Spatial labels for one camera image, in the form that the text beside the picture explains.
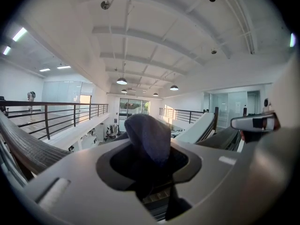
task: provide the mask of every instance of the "gray cloth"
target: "gray cloth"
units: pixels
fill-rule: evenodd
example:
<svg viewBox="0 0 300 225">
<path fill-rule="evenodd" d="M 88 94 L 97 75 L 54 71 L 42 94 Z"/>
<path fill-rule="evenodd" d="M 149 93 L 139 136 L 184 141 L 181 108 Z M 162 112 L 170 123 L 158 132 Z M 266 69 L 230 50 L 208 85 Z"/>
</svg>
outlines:
<svg viewBox="0 0 300 225">
<path fill-rule="evenodd" d="M 135 114 L 125 121 L 127 135 L 135 151 L 143 157 L 145 153 L 159 167 L 163 167 L 170 155 L 170 128 L 146 114 Z"/>
</svg>

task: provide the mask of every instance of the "black post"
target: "black post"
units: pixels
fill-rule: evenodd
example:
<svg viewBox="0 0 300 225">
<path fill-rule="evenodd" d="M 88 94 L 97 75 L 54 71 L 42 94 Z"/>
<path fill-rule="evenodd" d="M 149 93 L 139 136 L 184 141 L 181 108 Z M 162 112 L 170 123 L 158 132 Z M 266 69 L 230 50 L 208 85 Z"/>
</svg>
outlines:
<svg viewBox="0 0 300 225">
<path fill-rule="evenodd" d="M 74 127 L 76 127 L 76 105 L 74 105 L 74 114 L 73 114 L 73 120 L 74 120 Z"/>
<path fill-rule="evenodd" d="M 244 109 L 243 109 L 243 117 L 246 117 L 246 116 L 247 116 L 247 108 L 244 107 Z"/>
<path fill-rule="evenodd" d="M 216 129 L 217 129 L 218 116 L 219 116 L 219 107 L 215 107 L 214 125 L 213 125 L 213 127 L 212 127 L 213 130 L 216 130 Z"/>
<path fill-rule="evenodd" d="M 46 125 L 47 138 L 48 140 L 50 140 L 49 125 L 48 125 L 48 105 L 45 105 L 45 125 Z"/>
<path fill-rule="evenodd" d="M 91 106 L 91 105 L 90 105 Z M 90 113 L 89 113 L 89 118 L 90 118 Z"/>
</svg>

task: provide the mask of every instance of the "ceiling beam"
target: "ceiling beam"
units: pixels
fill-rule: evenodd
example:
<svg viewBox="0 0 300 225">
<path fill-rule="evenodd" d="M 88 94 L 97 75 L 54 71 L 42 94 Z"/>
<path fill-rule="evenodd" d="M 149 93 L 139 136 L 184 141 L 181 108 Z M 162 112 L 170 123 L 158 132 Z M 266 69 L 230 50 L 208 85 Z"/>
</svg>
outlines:
<svg viewBox="0 0 300 225">
<path fill-rule="evenodd" d="M 111 53 L 111 52 L 102 52 L 100 54 L 100 58 L 114 59 L 113 53 Z M 123 60 L 124 55 L 120 54 L 120 53 L 115 53 L 115 59 Z M 132 56 L 132 55 L 127 55 L 126 56 L 126 61 L 139 62 L 139 63 L 143 63 L 143 64 L 146 64 L 146 65 L 155 66 L 155 67 L 158 67 L 158 68 L 163 68 L 163 69 L 166 69 L 166 70 L 169 70 L 169 71 L 181 74 L 181 75 L 186 75 L 187 74 L 187 72 L 185 72 L 181 69 L 169 66 L 169 65 L 164 64 L 162 62 L 157 62 L 157 61 L 153 61 L 153 60 L 149 60 L 149 59 L 141 58 L 141 57 L 136 57 L 136 56 Z"/>
<path fill-rule="evenodd" d="M 87 2 L 92 0 L 79 0 L 79 1 Z M 132 1 L 145 3 L 150 6 L 156 7 L 160 10 L 173 14 L 177 18 L 180 18 L 190 23 L 192 27 L 197 28 L 197 31 L 201 36 L 210 37 L 213 40 L 213 42 L 216 44 L 216 46 L 224 42 L 223 40 L 217 38 L 218 36 L 217 32 L 213 29 L 212 26 L 210 26 L 207 23 L 207 21 L 205 21 L 204 18 L 202 18 L 200 15 L 196 13 L 193 14 L 191 12 L 196 6 L 198 6 L 200 2 L 199 0 L 197 0 L 190 7 L 186 7 L 178 0 L 132 0 Z M 226 55 L 227 58 L 230 58 L 231 53 L 228 50 L 227 46 L 221 46 L 220 49 L 223 51 L 223 53 Z"/>
<path fill-rule="evenodd" d="M 198 63 L 200 66 L 203 66 L 204 62 L 198 58 L 195 54 L 189 53 L 189 51 L 183 47 L 180 47 L 179 45 L 170 42 L 170 41 L 162 41 L 162 39 L 158 36 L 155 36 L 153 34 L 149 34 L 146 32 L 138 31 L 138 30 L 133 30 L 129 29 L 127 33 L 124 31 L 123 28 L 116 28 L 116 27 L 111 27 L 111 32 L 113 35 L 118 35 L 122 37 L 132 37 L 132 38 L 139 38 L 143 39 L 149 42 L 152 42 L 154 44 L 164 46 L 168 49 L 171 49 L 177 53 L 180 53 L 184 55 L 185 57 L 194 60 L 196 63 Z M 97 35 L 97 34 L 110 34 L 110 29 L 109 27 L 94 27 L 92 34 Z"/>
<path fill-rule="evenodd" d="M 242 30 L 243 34 L 246 33 L 246 32 L 248 32 L 248 30 L 245 30 L 245 28 L 244 28 L 244 26 L 243 26 L 243 24 L 242 24 L 242 22 L 241 22 L 241 20 L 240 20 L 240 18 L 238 16 L 237 12 L 235 11 L 235 9 L 234 9 L 233 4 L 231 3 L 231 1 L 230 0 L 224 0 L 224 1 L 226 2 L 226 4 L 228 5 L 228 7 L 230 8 L 230 10 L 232 11 L 232 13 L 234 14 L 236 20 L 238 21 L 238 23 L 240 25 L 240 29 Z M 252 54 L 252 48 L 250 47 L 250 43 L 251 42 L 249 42 L 249 39 L 251 39 L 251 38 L 249 36 L 250 36 L 250 34 L 248 36 L 245 36 L 244 39 L 246 41 L 246 45 L 247 45 L 249 53 Z"/>
<path fill-rule="evenodd" d="M 119 71 L 116 71 L 113 68 L 109 68 L 109 67 L 106 67 L 105 71 L 108 72 L 108 73 L 118 73 L 118 74 L 120 73 Z M 171 80 L 163 79 L 161 77 L 153 76 L 153 75 L 150 75 L 150 74 L 143 74 L 143 73 L 137 73 L 137 72 L 132 72 L 132 71 L 126 71 L 125 74 L 134 75 L 134 76 L 138 76 L 138 77 L 147 77 L 147 78 L 152 78 L 152 79 L 156 79 L 156 80 L 161 80 L 161 81 L 165 81 L 165 82 L 168 82 L 168 83 L 172 83 Z"/>
<path fill-rule="evenodd" d="M 248 11 L 248 8 L 243 0 L 233 0 L 238 9 L 240 10 L 240 13 L 242 14 L 244 21 L 247 25 L 248 31 L 250 32 L 250 41 L 252 45 L 252 54 L 258 52 L 258 41 L 257 41 L 257 34 L 250 16 L 250 13 Z"/>
</svg>

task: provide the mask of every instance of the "smoke detector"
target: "smoke detector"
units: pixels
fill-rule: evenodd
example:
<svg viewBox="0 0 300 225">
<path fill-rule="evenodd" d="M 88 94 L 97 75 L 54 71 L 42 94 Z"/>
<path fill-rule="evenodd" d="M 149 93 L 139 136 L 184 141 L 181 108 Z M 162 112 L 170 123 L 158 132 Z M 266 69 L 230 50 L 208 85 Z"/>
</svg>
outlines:
<svg viewBox="0 0 300 225">
<path fill-rule="evenodd" d="M 109 9 L 110 6 L 111 6 L 111 3 L 109 1 L 103 1 L 101 3 L 101 8 L 104 9 L 104 10 Z"/>
</svg>

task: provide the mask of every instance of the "glass wall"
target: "glass wall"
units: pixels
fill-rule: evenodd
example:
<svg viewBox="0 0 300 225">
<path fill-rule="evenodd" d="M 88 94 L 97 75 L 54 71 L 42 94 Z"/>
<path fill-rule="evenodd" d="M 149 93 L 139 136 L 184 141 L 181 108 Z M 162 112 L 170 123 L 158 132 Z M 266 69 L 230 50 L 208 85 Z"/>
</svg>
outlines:
<svg viewBox="0 0 300 225">
<path fill-rule="evenodd" d="M 125 120 L 133 114 L 149 114 L 150 101 L 120 98 L 119 129 L 125 131 Z"/>
<path fill-rule="evenodd" d="M 232 118 L 243 116 L 244 107 L 247 105 L 246 91 L 210 94 L 210 112 L 213 113 L 215 107 L 219 107 L 218 129 L 229 127 Z"/>
<path fill-rule="evenodd" d="M 42 102 L 79 103 L 82 82 L 44 82 Z M 72 105 L 49 106 L 48 111 L 72 109 Z"/>
</svg>

